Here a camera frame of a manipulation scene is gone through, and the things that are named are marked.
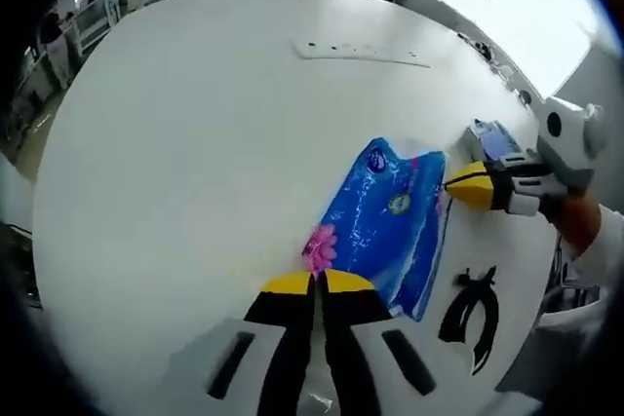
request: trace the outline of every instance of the white table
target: white table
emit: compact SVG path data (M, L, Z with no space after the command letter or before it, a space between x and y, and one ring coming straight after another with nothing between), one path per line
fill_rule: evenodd
M303 60L301 38L405 47L432 67ZM37 278L68 363L104 408L131 407L171 353L301 268L373 137L449 149L475 117L534 144L532 114L472 49L380 0L167 0L124 18L67 93L36 187ZM454 204L419 325L438 389L418 414L483 406L535 319L553 246L541 217ZM471 348L464 357L437 333L452 277L491 265L500 323L470 377Z

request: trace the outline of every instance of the tissue package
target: tissue package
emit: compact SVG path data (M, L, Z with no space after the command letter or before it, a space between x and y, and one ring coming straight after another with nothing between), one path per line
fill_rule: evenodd
M337 237L331 267L371 281L393 315L424 314L442 249L446 156L401 159L384 138L364 149L321 225Z

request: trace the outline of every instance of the white robotic hand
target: white robotic hand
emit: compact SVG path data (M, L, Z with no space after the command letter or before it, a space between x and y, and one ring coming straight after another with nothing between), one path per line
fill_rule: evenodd
M606 146L604 110L594 104L583 109L553 96L532 109L539 123L537 153L565 187L584 192Z

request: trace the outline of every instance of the pink flower graphic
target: pink flower graphic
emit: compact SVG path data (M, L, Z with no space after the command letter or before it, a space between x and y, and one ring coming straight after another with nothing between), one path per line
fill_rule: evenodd
M305 266L314 275L332 266L332 260L336 258L335 243L338 238L333 234L335 227L332 224L321 225L316 228L309 241L303 248L301 255Z

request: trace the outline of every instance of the logo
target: logo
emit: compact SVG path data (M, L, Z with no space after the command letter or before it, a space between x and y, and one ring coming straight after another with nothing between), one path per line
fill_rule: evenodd
M392 214L401 214L410 207L410 204L410 194L399 194L390 199L388 207L390 208L390 211L392 211Z
M377 174L384 172L386 169L386 157L379 148L372 148L369 153L368 160L369 169Z

